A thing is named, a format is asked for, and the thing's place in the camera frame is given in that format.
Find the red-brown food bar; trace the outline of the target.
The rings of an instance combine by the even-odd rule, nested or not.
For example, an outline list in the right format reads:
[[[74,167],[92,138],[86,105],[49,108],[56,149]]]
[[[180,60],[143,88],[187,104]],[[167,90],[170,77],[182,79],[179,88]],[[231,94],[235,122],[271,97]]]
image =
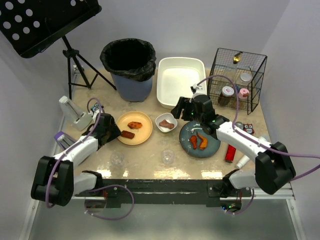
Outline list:
[[[135,134],[133,132],[123,130],[120,136],[126,139],[133,139],[135,137]]]

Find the yellow plastic plate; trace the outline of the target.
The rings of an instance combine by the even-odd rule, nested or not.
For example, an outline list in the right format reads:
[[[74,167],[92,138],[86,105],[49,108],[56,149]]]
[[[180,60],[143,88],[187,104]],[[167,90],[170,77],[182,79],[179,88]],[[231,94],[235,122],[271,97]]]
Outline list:
[[[117,139],[130,146],[144,143],[153,131],[150,117],[140,111],[124,113],[117,119],[116,125],[120,129],[120,136]]]

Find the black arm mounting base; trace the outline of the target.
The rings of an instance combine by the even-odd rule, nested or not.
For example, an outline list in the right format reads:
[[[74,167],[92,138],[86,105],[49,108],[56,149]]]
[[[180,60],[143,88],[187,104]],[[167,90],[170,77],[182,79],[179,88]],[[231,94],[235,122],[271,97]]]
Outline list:
[[[153,205],[205,205],[219,207],[221,200],[251,197],[246,188],[227,190],[221,179],[112,179],[101,178],[98,187],[111,186],[107,192],[107,207],[119,208],[130,204],[130,194],[119,185],[129,189],[135,204]]]

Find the brown fried food piece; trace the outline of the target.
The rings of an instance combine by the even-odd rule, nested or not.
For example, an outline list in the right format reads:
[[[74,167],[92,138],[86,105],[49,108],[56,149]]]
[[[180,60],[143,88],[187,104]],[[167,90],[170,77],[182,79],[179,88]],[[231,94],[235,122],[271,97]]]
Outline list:
[[[141,122],[131,121],[127,124],[130,129],[140,129],[143,125]]]

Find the pink lid spice jar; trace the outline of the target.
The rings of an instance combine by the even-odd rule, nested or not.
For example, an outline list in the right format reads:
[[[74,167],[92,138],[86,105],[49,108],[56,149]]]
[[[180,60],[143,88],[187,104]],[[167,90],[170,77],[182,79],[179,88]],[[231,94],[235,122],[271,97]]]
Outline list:
[[[245,103],[248,100],[250,91],[247,88],[241,88],[237,94],[240,103]]]

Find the blue ceramic plate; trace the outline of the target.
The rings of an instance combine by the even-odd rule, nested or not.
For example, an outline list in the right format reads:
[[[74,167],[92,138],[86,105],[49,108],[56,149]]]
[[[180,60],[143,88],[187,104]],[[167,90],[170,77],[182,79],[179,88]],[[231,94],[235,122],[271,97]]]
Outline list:
[[[192,135],[196,135],[197,133],[201,134],[202,136],[206,137],[208,140],[207,148],[204,150],[199,149],[199,144],[201,140],[197,137],[197,149],[193,149],[192,145],[189,141]],[[205,134],[201,125],[196,121],[189,121],[187,122],[179,132],[179,142],[184,149],[184,151],[195,158],[209,158],[212,157],[220,148],[221,141],[213,138],[210,135]]]

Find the red label brown jar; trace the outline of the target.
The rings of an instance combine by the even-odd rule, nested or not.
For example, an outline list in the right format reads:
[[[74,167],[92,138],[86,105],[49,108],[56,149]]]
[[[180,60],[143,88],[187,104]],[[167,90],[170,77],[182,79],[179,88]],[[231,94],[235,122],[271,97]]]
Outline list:
[[[218,97],[218,104],[221,106],[226,106],[230,102],[230,99],[235,94],[234,89],[231,86],[224,86],[221,89],[220,95]]]

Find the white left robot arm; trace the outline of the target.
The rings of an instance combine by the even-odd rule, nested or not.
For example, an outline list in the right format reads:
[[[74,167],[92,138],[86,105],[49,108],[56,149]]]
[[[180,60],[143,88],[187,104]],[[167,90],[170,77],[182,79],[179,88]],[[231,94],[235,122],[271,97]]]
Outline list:
[[[84,170],[75,176],[74,169],[102,146],[118,138],[121,131],[108,113],[101,113],[92,129],[93,132],[86,131],[66,150],[39,159],[30,192],[32,199],[45,202],[48,208],[64,207],[73,196],[102,186],[100,173]]]

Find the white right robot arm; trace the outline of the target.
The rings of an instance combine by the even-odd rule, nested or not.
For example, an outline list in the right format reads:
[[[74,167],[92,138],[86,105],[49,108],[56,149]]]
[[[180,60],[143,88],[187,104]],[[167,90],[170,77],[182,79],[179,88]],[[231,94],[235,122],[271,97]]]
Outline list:
[[[271,144],[239,129],[228,118],[215,112],[207,95],[180,97],[171,114],[175,119],[198,122],[205,134],[235,147],[254,161],[254,170],[233,170],[223,177],[226,194],[243,188],[260,188],[273,195],[296,177],[284,144]]]

